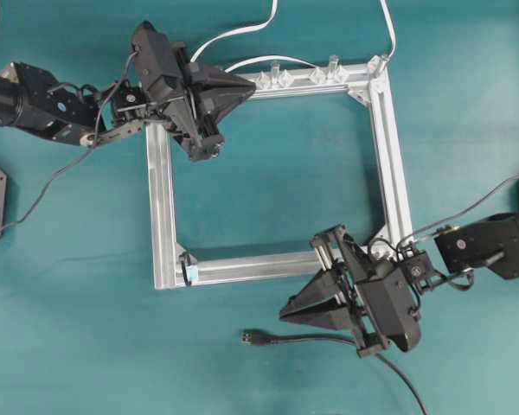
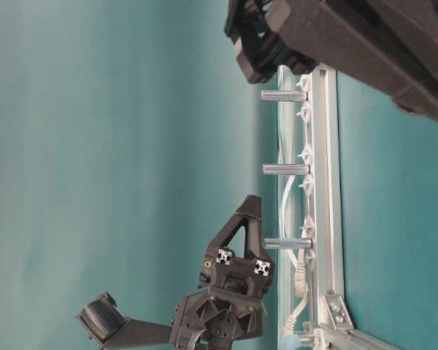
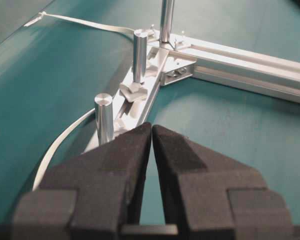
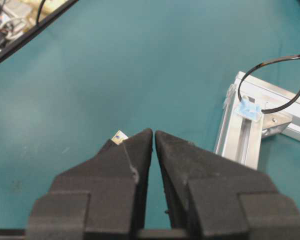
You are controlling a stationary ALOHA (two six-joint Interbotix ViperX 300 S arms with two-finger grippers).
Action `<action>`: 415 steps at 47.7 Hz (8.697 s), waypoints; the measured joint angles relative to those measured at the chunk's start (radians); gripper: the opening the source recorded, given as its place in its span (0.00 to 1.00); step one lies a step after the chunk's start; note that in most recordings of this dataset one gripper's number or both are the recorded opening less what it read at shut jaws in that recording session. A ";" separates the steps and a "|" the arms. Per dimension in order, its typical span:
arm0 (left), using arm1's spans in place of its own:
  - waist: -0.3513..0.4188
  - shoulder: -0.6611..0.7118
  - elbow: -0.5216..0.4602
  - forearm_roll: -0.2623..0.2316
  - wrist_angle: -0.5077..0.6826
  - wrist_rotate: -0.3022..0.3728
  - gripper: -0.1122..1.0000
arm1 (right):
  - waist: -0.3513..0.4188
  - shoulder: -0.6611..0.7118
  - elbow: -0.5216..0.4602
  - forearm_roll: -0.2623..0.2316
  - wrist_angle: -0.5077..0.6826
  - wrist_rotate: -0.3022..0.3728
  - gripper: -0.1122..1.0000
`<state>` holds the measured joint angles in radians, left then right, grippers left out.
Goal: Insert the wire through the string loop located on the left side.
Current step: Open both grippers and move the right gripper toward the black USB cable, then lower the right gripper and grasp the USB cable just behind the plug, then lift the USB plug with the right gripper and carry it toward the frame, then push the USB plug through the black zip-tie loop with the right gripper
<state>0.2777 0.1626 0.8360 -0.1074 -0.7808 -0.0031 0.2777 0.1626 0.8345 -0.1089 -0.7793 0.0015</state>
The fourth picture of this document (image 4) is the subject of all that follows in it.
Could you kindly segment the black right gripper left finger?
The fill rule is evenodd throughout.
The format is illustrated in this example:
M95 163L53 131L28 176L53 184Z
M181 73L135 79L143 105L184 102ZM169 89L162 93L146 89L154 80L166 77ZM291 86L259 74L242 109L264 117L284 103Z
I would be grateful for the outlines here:
M57 175L37 199L29 240L129 240L145 225L153 132L108 140L91 159Z

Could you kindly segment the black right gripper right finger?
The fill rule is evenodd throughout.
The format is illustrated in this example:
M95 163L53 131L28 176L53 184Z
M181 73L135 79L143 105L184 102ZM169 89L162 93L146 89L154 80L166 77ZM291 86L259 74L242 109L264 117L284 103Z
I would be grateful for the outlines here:
M300 240L300 211L265 173L155 133L173 226L203 240Z

